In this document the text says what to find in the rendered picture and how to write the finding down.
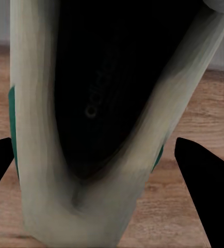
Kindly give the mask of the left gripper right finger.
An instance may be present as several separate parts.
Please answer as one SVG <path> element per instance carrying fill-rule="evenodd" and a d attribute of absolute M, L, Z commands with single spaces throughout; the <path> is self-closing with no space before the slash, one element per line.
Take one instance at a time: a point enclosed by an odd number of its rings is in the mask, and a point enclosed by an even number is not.
<path fill-rule="evenodd" d="M 224 248 L 224 161 L 178 137 L 175 158 L 212 248 Z"/>

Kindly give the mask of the gym shoe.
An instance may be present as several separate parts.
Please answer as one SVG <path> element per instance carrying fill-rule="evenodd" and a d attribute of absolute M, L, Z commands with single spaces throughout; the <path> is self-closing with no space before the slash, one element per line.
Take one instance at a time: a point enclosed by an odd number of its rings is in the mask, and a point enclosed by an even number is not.
<path fill-rule="evenodd" d="M 24 229 L 116 248 L 224 37 L 224 0 L 10 0 Z"/>

